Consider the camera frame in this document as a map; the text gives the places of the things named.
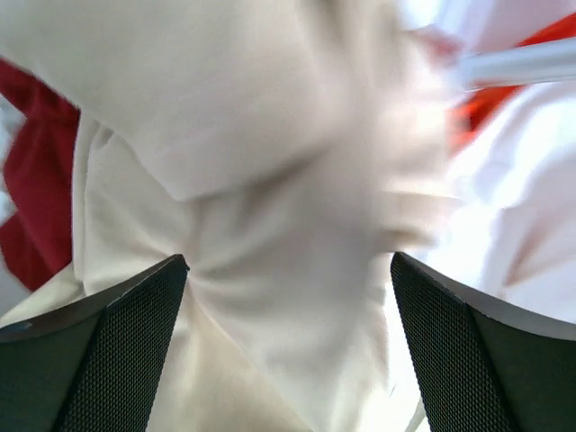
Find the beige t shirt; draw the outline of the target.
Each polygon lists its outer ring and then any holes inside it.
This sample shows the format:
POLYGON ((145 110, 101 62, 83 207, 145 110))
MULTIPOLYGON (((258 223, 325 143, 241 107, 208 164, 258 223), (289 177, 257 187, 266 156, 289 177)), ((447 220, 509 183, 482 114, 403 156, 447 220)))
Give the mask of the beige t shirt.
POLYGON ((151 431, 417 431, 383 254, 444 218, 444 88, 396 1, 4 1, 80 111, 72 261, 27 319, 180 254, 151 431))

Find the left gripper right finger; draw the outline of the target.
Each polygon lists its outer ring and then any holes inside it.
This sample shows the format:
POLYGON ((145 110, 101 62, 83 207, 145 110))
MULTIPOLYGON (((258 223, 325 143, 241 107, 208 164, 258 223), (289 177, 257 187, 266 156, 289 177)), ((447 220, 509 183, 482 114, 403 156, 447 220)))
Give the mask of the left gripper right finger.
POLYGON ((573 432, 575 326, 397 253, 391 279, 433 431, 573 432))

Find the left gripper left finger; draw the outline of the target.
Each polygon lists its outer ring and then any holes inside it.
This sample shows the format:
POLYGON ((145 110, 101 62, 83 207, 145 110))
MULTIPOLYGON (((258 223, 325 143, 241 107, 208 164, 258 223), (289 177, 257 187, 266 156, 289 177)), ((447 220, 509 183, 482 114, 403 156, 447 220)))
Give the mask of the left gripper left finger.
POLYGON ((174 255, 3 327, 2 431, 146 430, 188 270, 174 255))

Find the orange t shirt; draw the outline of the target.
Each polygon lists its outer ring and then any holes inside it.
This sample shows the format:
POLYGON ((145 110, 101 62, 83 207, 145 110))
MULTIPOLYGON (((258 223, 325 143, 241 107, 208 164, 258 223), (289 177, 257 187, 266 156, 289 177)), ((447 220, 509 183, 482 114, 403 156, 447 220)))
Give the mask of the orange t shirt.
MULTIPOLYGON (((520 41, 515 48, 561 41, 575 36, 575 13, 536 31, 520 41)), ((526 85, 497 85, 474 90, 472 95, 459 103, 451 112, 451 120, 457 126, 450 144, 451 154, 456 155, 468 147, 494 113, 526 85)))

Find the dark red t shirt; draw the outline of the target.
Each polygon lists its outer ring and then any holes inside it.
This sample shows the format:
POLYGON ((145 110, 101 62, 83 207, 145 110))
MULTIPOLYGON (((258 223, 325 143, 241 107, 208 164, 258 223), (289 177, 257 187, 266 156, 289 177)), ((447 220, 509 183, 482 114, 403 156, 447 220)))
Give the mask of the dark red t shirt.
POLYGON ((72 259, 71 192, 79 112, 36 77, 1 64, 1 94, 23 115, 3 165, 15 213, 1 227, 8 271, 30 291, 72 259))

